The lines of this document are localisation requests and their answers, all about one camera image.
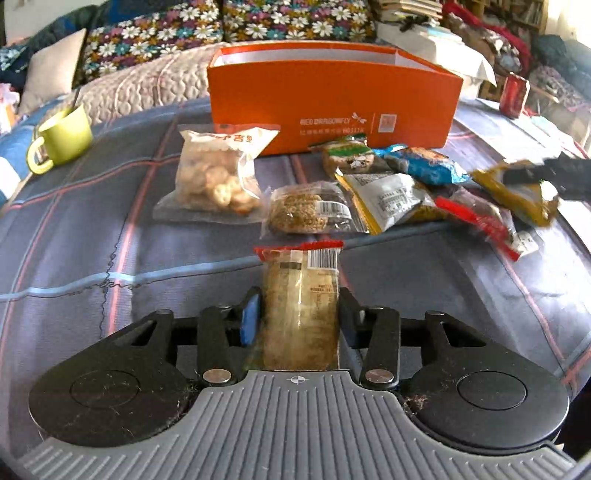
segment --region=mug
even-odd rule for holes
[[[51,170],[82,155],[92,143],[92,131],[84,106],[56,113],[39,127],[39,137],[27,150],[29,169],[37,175]],[[45,145],[48,159],[35,162],[35,154]]]

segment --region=silver bolt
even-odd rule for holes
[[[371,383],[384,384],[394,380],[394,374],[382,368],[374,368],[365,372],[365,378]]]
[[[232,374],[223,368],[212,368],[203,374],[203,379],[208,383],[226,383],[232,378]]]

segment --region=beige pillow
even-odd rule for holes
[[[29,62],[18,113],[31,113],[44,103],[70,93],[86,29],[38,51]]]

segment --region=red package edge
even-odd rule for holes
[[[460,205],[456,202],[452,202],[451,200],[443,197],[437,197],[435,199],[435,205],[441,210],[445,210],[460,220],[463,220],[464,222],[474,225],[480,229],[482,232],[488,235],[488,237],[490,237],[490,239],[495,243],[496,247],[505,255],[507,255],[507,257],[513,260],[513,262],[519,260],[520,254],[507,245],[501,238],[499,238],[501,231],[488,223],[486,221],[486,217],[479,216],[468,207]]]
[[[283,246],[283,247],[255,247],[255,253],[261,259],[261,261],[267,260],[265,257],[265,253],[268,251],[277,251],[277,250],[301,250],[301,251],[308,251],[308,250],[322,250],[323,248],[343,248],[344,242],[342,240],[322,240],[318,242],[306,242],[305,244],[301,245],[290,245],[290,246]]]

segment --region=orange shoebox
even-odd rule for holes
[[[208,68],[213,122],[276,124],[263,154],[364,132],[370,147],[442,147],[462,79],[396,48],[347,42],[221,48]]]

